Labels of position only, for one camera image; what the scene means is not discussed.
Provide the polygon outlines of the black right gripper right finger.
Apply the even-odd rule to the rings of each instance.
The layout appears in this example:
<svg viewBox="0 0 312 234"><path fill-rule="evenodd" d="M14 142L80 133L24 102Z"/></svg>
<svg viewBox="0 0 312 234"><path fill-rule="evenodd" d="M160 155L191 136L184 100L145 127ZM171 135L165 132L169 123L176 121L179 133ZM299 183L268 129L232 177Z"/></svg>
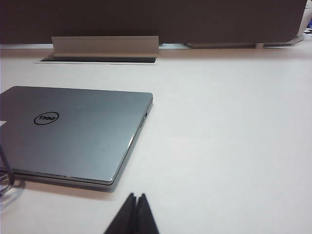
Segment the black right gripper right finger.
<svg viewBox="0 0 312 234"><path fill-rule="evenodd" d="M136 233L159 234L159 230L145 194L142 194L137 202Z"/></svg>

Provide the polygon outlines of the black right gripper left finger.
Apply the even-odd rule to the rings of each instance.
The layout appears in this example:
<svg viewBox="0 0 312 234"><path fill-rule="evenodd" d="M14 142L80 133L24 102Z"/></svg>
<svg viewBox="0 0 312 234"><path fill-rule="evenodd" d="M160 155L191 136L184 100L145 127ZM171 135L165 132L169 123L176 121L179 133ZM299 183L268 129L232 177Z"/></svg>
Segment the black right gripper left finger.
<svg viewBox="0 0 312 234"><path fill-rule="evenodd" d="M131 234L133 231L133 217L136 197L130 193L125 202L105 230L105 234Z"/></svg>

